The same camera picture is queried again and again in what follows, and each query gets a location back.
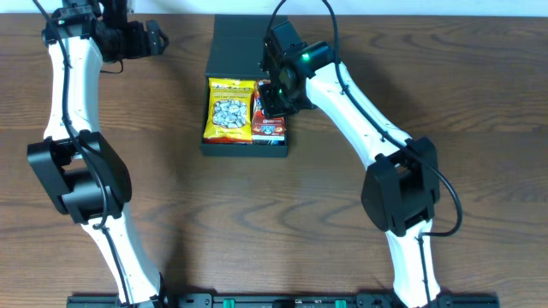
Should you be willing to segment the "black gift box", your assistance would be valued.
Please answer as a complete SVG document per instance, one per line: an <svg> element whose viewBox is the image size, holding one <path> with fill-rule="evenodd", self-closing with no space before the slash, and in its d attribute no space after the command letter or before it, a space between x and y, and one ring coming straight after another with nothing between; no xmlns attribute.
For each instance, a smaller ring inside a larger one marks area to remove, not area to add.
<svg viewBox="0 0 548 308"><path fill-rule="evenodd" d="M268 15L215 15L210 54L205 77L236 80L259 80L267 75L259 68L263 57L264 35ZM269 157L288 155L288 144L255 145L209 143L200 141L206 157Z"/></svg>

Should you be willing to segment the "red Hello Panda box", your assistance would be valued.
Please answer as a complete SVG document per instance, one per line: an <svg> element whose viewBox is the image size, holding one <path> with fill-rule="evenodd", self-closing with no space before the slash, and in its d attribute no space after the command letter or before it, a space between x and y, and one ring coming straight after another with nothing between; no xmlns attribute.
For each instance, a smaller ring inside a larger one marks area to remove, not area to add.
<svg viewBox="0 0 548 308"><path fill-rule="evenodd" d="M256 145L282 145L286 140L286 123L282 117L267 119L262 108L259 87L269 84L268 80L255 83L252 113L252 141Z"/></svg>

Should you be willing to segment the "yellow snack bag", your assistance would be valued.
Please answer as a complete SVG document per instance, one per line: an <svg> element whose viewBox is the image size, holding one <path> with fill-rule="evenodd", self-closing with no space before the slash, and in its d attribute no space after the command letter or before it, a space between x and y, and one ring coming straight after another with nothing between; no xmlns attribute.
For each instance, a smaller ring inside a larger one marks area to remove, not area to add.
<svg viewBox="0 0 548 308"><path fill-rule="evenodd" d="M208 116L203 138L210 143L251 144L254 80L209 79Z"/></svg>

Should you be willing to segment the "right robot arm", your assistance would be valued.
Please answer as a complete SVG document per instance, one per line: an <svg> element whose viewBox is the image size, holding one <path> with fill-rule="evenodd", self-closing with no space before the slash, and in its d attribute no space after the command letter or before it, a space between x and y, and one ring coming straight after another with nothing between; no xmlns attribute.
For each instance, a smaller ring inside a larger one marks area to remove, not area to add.
<svg viewBox="0 0 548 308"><path fill-rule="evenodd" d="M415 155L436 164L433 143L414 140L391 123L325 41L307 44L288 21L266 31L259 66L270 79L259 89L265 117L318 108L352 145L366 171L362 205L389 243L394 292L407 307L430 304L440 286L430 242L419 237L432 228L439 181Z"/></svg>

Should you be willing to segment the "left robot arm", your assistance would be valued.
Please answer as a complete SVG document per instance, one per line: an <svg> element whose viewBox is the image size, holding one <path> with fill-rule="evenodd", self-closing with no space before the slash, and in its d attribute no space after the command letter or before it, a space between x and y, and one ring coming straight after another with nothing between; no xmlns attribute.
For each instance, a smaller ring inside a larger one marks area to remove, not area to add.
<svg viewBox="0 0 548 308"><path fill-rule="evenodd" d="M44 12L42 40L53 68L51 113L27 160L58 212L93 239L116 294L73 294L68 307L168 306L163 277L148 258L130 211L128 168L101 133L104 65L161 55L168 37L156 21L129 21L129 0L63 0Z"/></svg>

